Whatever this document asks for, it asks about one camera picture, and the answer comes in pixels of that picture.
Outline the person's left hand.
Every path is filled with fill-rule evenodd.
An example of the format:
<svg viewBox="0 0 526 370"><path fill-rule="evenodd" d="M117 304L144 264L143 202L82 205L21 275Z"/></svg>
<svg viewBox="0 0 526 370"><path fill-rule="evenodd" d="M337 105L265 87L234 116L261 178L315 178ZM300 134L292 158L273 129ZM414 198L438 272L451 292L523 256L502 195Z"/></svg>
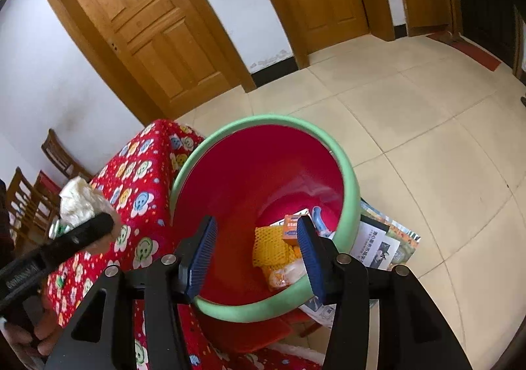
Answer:
<svg viewBox="0 0 526 370"><path fill-rule="evenodd" d="M51 301L45 295L41 297L41 306L43 314L37 323L30 325L29 332L1 318L1 333L26 369L44 368L43 358L50 356L63 331Z"/></svg>

